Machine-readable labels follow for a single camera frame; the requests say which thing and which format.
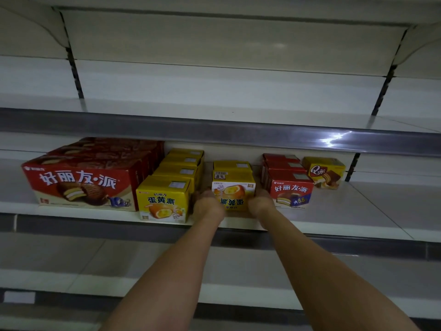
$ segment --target skin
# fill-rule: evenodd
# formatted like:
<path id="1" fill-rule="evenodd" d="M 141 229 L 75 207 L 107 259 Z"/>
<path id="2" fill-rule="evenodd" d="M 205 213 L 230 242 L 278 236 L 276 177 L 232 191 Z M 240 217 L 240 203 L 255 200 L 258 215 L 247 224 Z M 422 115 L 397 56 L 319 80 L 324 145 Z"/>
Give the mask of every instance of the skin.
<path id="1" fill-rule="evenodd" d="M 195 224 L 136 282 L 100 329 L 188 330 L 212 238 L 225 210 L 211 191 L 194 207 Z M 277 211 L 266 191 L 249 200 L 314 331 L 417 331 L 392 301 Z"/>

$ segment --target white label sticker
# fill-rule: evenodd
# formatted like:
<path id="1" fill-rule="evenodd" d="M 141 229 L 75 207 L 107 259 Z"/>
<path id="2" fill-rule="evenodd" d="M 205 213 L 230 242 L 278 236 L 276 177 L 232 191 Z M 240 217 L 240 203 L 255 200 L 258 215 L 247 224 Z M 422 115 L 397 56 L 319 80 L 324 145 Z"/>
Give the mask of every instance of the white label sticker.
<path id="1" fill-rule="evenodd" d="M 35 303 L 35 292 L 16 292 L 6 290 L 4 292 L 3 303 Z"/>
<path id="2" fill-rule="evenodd" d="M 225 180 L 225 174 L 222 174 L 224 172 L 214 172 L 214 179 L 216 180 Z"/>
<path id="3" fill-rule="evenodd" d="M 171 187 L 171 188 L 184 188 L 185 187 L 185 182 L 172 181 L 168 186 Z"/>
<path id="4" fill-rule="evenodd" d="M 180 174 L 193 174 L 193 172 L 194 172 L 195 170 L 194 169 L 185 169 L 185 168 L 183 168 L 179 173 Z"/>
<path id="5" fill-rule="evenodd" d="M 296 179 L 299 180 L 309 180 L 309 177 L 305 174 L 293 174 Z"/>
<path id="6" fill-rule="evenodd" d="M 301 164 L 299 164 L 298 162 L 289 162 L 288 165 L 290 165 L 291 167 L 303 167 Z"/>

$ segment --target hand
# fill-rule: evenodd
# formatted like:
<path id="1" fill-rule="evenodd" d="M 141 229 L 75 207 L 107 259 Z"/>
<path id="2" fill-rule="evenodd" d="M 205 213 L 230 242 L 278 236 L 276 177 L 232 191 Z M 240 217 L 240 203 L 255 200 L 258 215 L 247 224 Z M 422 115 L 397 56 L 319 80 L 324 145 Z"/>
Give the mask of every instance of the hand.
<path id="1" fill-rule="evenodd" d="M 214 196 L 210 189 L 203 193 L 196 193 L 196 203 L 193 208 L 193 216 L 195 221 L 200 221 L 203 218 L 217 221 L 218 225 L 225 217 L 225 208 Z"/>
<path id="2" fill-rule="evenodd" d="M 274 201 L 265 189 L 256 189 L 256 196 L 248 200 L 248 210 L 259 220 L 263 212 L 273 208 L 276 208 Z"/>

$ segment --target human arm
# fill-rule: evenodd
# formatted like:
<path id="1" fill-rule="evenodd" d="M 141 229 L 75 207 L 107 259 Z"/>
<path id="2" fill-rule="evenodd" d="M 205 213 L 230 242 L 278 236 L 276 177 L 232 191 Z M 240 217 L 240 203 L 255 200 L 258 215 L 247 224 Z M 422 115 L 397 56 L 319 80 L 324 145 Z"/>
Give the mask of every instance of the human arm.
<path id="1" fill-rule="evenodd" d="M 386 296 L 302 234 L 266 191 L 258 191 L 249 208 L 268 230 L 314 331 L 418 330 Z"/>
<path id="2" fill-rule="evenodd" d="M 196 309 L 212 238 L 225 216 L 206 191 L 194 206 L 193 226 L 130 289 L 101 331 L 186 331 Z"/>

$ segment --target forearm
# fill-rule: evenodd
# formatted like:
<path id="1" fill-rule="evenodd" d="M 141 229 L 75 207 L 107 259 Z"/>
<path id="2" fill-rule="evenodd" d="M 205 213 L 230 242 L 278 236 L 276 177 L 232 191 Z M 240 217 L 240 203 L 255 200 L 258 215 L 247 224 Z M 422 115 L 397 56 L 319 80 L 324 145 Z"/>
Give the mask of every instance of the forearm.
<path id="1" fill-rule="evenodd" d="M 102 330 L 187 330 L 218 221 L 195 223 L 136 282 Z"/>
<path id="2" fill-rule="evenodd" d="M 314 330 L 417 330 L 392 301 L 275 208 L 259 219 Z"/>

